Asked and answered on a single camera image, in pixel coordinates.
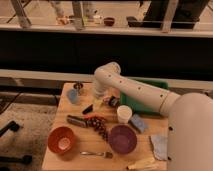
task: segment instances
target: chair wheel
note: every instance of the chair wheel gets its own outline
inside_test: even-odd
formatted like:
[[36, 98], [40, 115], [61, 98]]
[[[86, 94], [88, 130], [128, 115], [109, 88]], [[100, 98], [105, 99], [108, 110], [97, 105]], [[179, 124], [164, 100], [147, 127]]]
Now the chair wheel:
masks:
[[22, 164], [25, 164], [25, 165], [28, 165], [32, 162], [32, 156], [30, 155], [25, 155], [23, 158], [22, 158]]
[[12, 121], [12, 126], [11, 126], [10, 130], [16, 132], [19, 130], [19, 128], [20, 128], [20, 126], [15, 121]]

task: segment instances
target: green tray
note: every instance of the green tray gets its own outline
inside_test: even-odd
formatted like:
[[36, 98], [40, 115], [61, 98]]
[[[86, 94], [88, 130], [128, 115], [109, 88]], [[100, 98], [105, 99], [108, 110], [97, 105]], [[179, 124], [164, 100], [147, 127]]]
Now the green tray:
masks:
[[[156, 81], [156, 80], [144, 80], [144, 79], [137, 79], [139, 82], [143, 82], [146, 84], [150, 84], [152, 86], [156, 86], [163, 89], [168, 89], [168, 84], [163, 81]], [[127, 105], [132, 108], [134, 113], [143, 113], [143, 114], [150, 114], [150, 115], [159, 115], [159, 113], [154, 112], [151, 108], [147, 107], [141, 102], [127, 96], [124, 93], [120, 94], [120, 104]]]

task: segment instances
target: bunch of grapes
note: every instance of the bunch of grapes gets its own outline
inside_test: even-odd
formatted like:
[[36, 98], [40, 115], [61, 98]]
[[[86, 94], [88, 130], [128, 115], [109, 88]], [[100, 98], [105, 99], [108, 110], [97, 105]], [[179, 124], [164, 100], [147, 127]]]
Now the bunch of grapes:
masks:
[[87, 125], [90, 127], [93, 127], [95, 131], [98, 132], [99, 135], [102, 136], [102, 138], [107, 141], [108, 140], [108, 132], [106, 129], [106, 119], [102, 117], [91, 117], [86, 119]]

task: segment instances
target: white cup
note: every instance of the white cup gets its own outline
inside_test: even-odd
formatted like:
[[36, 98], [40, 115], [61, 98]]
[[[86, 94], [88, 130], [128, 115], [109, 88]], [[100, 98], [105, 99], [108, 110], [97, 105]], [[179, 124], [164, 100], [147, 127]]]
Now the white cup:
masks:
[[132, 117], [132, 109], [129, 106], [121, 105], [117, 108], [117, 116], [119, 123], [126, 124]]
[[102, 22], [102, 17], [100, 15], [94, 15], [93, 19], [95, 24], [101, 24]]

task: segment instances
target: yellow object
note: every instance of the yellow object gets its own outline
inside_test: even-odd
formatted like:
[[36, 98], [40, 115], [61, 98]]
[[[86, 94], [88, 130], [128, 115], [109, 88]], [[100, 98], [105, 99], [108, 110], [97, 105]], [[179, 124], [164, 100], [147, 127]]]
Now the yellow object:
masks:
[[155, 159], [153, 157], [148, 157], [145, 159], [138, 160], [134, 164], [127, 166], [127, 169], [142, 169], [143, 171], [153, 170], [157, 168], [157, 164], [154, 162]]
[[97, 111], [98, 109], [100, 109], [102, 102], [103, 102], [102, 98], [100, 98], [100, 99], [94, 98], [93, 99], [93, 111]]

